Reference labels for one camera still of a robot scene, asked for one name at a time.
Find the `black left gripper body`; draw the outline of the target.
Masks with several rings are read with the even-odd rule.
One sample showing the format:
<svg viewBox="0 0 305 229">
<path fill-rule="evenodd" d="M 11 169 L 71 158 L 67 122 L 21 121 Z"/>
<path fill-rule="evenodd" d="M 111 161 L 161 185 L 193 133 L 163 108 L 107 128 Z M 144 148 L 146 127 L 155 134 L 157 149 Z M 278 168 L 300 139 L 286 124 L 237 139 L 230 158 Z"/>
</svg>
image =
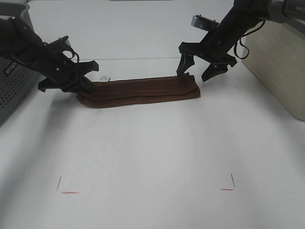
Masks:
<svg viewBox="0 0 305 229">
<path fill-rule="evenodd" d="M 46 77 L 39 82 L 38 89 L 45 92 L 47 89 L 60 89 L 72 81 L 85 77 L 81 73 L 81 62 L 78 53 L 59 49 L 58 40 L 52 43 L 44 43 L 46 60 L 42 61 L 41 74 Z"/>
</svg>

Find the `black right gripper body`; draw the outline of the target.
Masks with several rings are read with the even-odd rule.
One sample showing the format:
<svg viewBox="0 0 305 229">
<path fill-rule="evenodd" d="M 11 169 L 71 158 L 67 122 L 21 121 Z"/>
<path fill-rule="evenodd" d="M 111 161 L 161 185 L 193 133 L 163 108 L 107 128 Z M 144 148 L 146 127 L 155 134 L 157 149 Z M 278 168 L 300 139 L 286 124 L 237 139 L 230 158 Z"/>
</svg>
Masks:
<svg viewBox="0 0 305 229">
<path fill-rule="evenodd" d="M 228 51 L 236 43 L 237 38 L 230 29 L 217 26 L 209 31 L 200 42 L 182 42 L 179 52 L 192 54 L 210 64 L 228 64 L 233 67 L 237 60 L 228 54 Z"/>
</svg>

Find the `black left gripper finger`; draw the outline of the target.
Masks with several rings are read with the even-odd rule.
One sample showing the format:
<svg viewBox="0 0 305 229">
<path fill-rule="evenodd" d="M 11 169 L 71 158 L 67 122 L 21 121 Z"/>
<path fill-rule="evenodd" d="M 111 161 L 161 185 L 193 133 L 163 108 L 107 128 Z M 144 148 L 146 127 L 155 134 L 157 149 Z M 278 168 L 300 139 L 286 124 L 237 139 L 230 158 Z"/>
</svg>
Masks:
<svg viewBox="0 0 305 229">
<path fill-rule="evenodd" d="M 90 72 L 98 72 L 99 65 L 96 61 L 81 62 L 81 73 L 88 74 Z"/>
<path fill-rule="evenodd" d="M 71 83 L 68 83 L 67 85 L 64 85 L 61 87 L 61 90 L 63 92 L 72 92 L 72 93 L 78 93 L 78 92 L 86 92 L 91 93 L 93 88 L 93 82 L 91 82 L 86 77 L 78 78 Z"/>
</svg>

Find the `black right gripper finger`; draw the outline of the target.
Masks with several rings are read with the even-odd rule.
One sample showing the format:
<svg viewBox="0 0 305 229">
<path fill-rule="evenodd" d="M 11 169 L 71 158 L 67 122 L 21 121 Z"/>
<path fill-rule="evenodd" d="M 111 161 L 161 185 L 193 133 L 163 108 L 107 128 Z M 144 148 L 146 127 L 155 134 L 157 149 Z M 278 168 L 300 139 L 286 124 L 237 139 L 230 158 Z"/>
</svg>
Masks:
<svg viewBox="0 0 305 229">
<path fill-rule="evenodd" d="M 186 70 L 195 65 L 193 58 L 194 56 L 192 54 L 182 53 L 178 68 L 176 70 L 177 75 L 185 73 Z"/>
<path fill-rule="evenodd" d="M 206 82 L 217 75 L 226 73 L 227 71 L 228 71 L 228 64 L 216 65 L 211 63 L 202 74 L 202 81 Z"/>
</svg>

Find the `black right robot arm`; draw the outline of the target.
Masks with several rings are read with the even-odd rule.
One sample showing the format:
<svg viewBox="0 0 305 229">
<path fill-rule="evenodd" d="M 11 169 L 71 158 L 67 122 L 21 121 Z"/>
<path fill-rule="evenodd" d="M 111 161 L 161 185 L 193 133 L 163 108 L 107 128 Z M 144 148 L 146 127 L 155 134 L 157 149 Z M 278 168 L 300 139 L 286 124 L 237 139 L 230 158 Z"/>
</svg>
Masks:
<svg viewBox="0 0 305 229">
<path fill-rule="evenodd" d="M 238 56 L 229 55 L 229 50 L 236 49 L 244 36 L 255 32 L 258 23 L 285 23 L 291 19 L 305 19 L 303 0 L 235 0 L 221 22 L 194 15 L 191 25 L 207 31 L 207 34 L 200 42 L 180 44 L 181 59 L 176 72 L 178 75 L 185 73 L 195 64 L 194 57 L 197 56 L 210 64 L 202 74 L 202 80 L 206 82 L 236 65 Z"/>
</svg>

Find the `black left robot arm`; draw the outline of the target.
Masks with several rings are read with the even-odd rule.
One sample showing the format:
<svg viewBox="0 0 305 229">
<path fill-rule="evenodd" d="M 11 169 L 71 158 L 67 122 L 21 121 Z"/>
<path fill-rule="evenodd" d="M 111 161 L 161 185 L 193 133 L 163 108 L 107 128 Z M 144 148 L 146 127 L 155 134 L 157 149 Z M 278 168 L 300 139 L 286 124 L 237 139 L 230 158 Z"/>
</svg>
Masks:
<svg viewBox="0 0 305 229">
<path fill-rule="evenodd" d="M 91 93 L 93 83 L 86 74 L 97 72 L 96 61 L 74 62 L 64 52 L 79 57 L 71 47 L 69 37 L 64 36 L 54 42 L 43 42 L 32 28 L 18 18 L 0 20 L 0 55 L 3 58 L 34 70 L 45 77 L 38 89 L 60 89 L 63 92 Z"/>
</svg>

